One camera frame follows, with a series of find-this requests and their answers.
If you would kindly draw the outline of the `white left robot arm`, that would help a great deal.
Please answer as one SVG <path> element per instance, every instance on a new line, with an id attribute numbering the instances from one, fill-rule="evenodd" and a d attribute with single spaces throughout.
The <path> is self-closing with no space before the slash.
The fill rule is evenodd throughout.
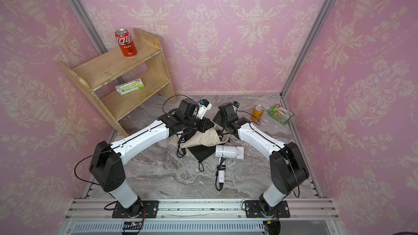
<path id="1" fill-rule="evenodd" d="M 214 127 L 205 117 L 212 104 L 206 100 L 181 101 L 177 109 L 159 116 L 148 127 L 122 139 L 97 144 L 91 157 L 90 173 L 103 191 L 109 193 L 127 217 L 144 216 L 146 210 L 139 195 L 126 180 L 124 165 L 151 145 L 173 135 L 204 133 Z"/>

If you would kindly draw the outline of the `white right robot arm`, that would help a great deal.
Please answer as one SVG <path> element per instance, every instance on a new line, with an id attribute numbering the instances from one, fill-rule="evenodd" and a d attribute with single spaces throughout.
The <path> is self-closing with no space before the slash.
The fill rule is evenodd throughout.
<path id="1" fill-rule="evenodd" d="M 250 120 L 239 117 L 235 103 L 218 106 L 213 121 L 270 160 L 272 184 L 259 197 L 259 205 L 264 215 L 275 215 L 279 204 L 310 177 L 300 148 L 293 142 L 286 144 L 270 137 L 253 126 Z"/>

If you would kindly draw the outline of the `beige hair dryer bag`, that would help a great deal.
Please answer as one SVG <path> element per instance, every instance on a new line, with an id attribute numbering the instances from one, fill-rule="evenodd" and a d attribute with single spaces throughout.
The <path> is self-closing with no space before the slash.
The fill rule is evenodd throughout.
<path id="1" fill-rule="evenodd" d="M 230 139 L 230 134 L 221 133 L 221 130 L 212 127 L 206 130 L 204 133 L 196 131 L 196 133 L 183 144 L 180 148 L 191 148 L 199 145 L 206 147 L 216 146 L 224 144 Z"/>

